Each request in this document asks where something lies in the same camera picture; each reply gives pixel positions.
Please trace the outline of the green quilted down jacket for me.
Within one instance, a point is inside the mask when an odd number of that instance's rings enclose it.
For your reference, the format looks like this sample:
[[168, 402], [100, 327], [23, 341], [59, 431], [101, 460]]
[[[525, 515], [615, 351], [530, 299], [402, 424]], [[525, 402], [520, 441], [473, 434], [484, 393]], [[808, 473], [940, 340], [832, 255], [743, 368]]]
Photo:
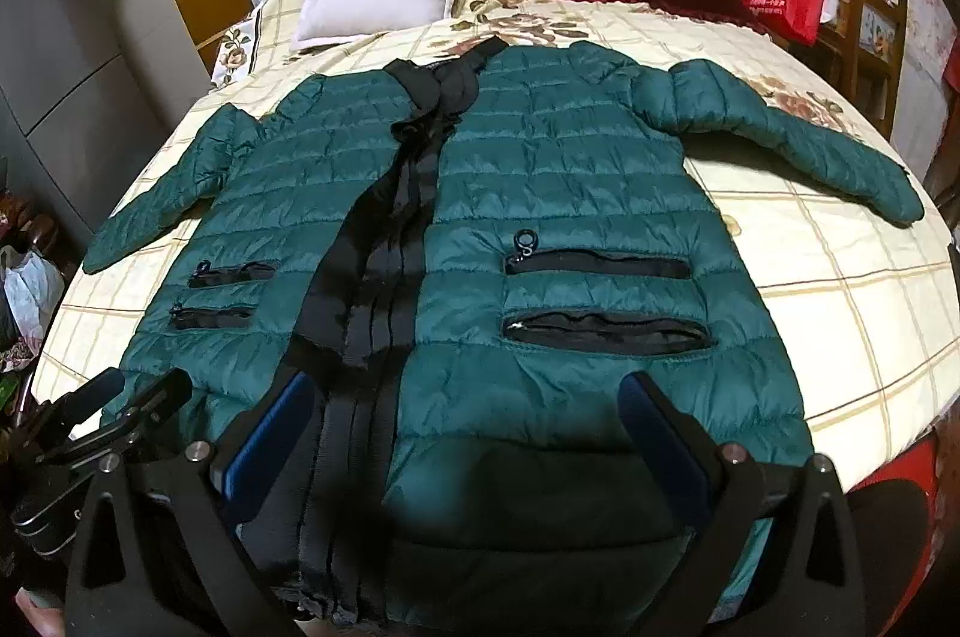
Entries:
[[713, 61], [667, 70], [589, 42], [304, 79], [264, 116], [223, 105], [109, 217], [99, 273], [199, 225], [121, 367], [194, 391], [174, 442], [223, 440], [306, 373], [306, 435], [241, 538], [290, 611], [430, 629], [619, 632], [690, 533], [631, 445], [644, 372], [716, 440], [812, 451], [789, 355], [690, 134], [779, 155], [895, 226], [903, 167]]

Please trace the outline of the white plastic bag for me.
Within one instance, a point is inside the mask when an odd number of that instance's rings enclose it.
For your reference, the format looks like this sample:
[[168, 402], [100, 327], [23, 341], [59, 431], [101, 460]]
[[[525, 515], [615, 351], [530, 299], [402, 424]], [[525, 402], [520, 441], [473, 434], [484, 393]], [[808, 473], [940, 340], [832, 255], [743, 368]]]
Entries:
[[21, 338], [32, 354], [39, 354], [65, 292], [62, 274], [34, 250], [18, 253], [11, 245], [5, 245], [2, 286]]

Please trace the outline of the floral checked bed sheet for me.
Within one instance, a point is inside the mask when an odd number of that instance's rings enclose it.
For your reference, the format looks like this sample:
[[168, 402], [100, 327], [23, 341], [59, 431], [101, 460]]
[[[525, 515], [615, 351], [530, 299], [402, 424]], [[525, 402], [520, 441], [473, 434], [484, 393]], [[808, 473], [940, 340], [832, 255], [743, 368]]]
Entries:
[[[122, 206], [171, 169], [223, 104], [270, 112], [309, 74], [342, 74], [398, 56], [428, 61], [487, 34], [516, 43], [590, 40], [647, 66], [708, 58], [770, 105], [880, 148], [871, 123], [770, 37], [640, 3], [455, 0], [448, 21], [342, 47], [291, 49], [304, 0], [263, 0], [244, 76], [197, 102], [133, 182]], [[688, 151], [688, 172], [731, 231], [788, 348], [818, 451], [854, 486], [928, 432], [958, 393], [958, 292], [952, 236], [936, 210], [906, 229], [799, 182], [771, 160], [716, 141]]]

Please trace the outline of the grey wardrobe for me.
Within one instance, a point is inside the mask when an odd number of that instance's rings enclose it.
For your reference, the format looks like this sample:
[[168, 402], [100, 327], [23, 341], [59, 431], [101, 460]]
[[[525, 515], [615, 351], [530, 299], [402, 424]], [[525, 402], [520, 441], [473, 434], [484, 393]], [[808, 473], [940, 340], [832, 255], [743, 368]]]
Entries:
[[2, 0], [7, 187], [86, 247], [166, 141], [99, 0]]

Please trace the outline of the wooden chair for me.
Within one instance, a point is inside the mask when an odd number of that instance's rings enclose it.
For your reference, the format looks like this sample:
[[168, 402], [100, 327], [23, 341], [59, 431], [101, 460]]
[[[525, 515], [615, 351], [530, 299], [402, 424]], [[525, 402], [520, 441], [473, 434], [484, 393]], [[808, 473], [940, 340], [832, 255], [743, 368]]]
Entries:
[[892, 138], [907, 30], [908, 0], [836, 0], [835, 17], [800, 54], [885, 139]]

